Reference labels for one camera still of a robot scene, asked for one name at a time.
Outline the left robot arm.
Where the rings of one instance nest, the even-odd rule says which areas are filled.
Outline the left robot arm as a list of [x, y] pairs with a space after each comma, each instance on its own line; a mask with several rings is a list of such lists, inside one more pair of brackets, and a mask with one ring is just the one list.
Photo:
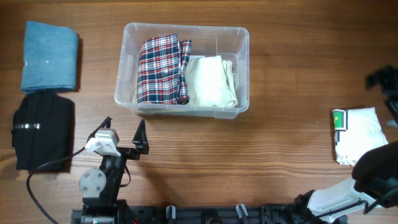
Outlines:
[[134, 147], [119, 147], [119, 137], [111, 128], [107, 117], [88, 137], [85, 149], [102, 156], [97, 169], [90, 169], [80, 177], [83, 208], [74, 210], [72, 223], [121, 224], [137, 223], [138, 219], [124, 199], [118, 199], [123, 175], [129, 173], [126, 162], [138, 161], [142, 154], [149, 153], [146, 124], [141, 120], [132, 139]]

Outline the cream cloth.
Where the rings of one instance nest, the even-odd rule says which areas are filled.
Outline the cream cloth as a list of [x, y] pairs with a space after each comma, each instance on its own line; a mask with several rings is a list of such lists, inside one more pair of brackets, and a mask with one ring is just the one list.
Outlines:
[[190, 101], [188, 106], [235, 107], [232, 61], [220, 56], [189, 60], [185, 69]]

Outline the white printed cloth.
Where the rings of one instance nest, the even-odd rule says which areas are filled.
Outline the white printed cloth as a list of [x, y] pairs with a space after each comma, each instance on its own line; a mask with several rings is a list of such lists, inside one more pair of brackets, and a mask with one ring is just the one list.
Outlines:
[[332, 113], [337, 163], [355, 166], [366, 152], [388, 144], [374, 108]]

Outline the plaid cloth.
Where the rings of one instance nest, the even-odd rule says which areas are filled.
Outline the plaid cloth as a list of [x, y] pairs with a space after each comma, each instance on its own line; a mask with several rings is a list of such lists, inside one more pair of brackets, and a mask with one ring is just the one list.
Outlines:
[[139, 54], [137, 102], [185, 105], [190, 101], [185, 69], [190, 60], [191, 40], [177, 34], [146, 40]]

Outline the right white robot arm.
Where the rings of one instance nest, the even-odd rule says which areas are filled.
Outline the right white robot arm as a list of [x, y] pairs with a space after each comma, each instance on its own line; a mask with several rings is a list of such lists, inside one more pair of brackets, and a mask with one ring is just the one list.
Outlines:
[[388, 142], [375, 108], [332, 111], [336, 161], [353, 166], [351, 177], [299, 195], [291, 223], [345, 223], [349, 213], [397, 206], [397, 143]]

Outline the clear plastic storage container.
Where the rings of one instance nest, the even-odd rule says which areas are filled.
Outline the clear plastic storage container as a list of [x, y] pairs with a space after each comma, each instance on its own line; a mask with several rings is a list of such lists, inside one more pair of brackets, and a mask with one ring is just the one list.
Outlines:
[[[145, 40], [177, 34], [192, 41], [193, 58], [221, 56], [233, 63], [238, 105], [234, 108], [187, 105], [139, 104], [133, 100], [137, 89], [139, 53]], [[243, 27], [185, 26], [132, 22], [125, 26], [114, 101], [136, 114], [168, 114], [234, 119], [249, 108], [249, 31]]]

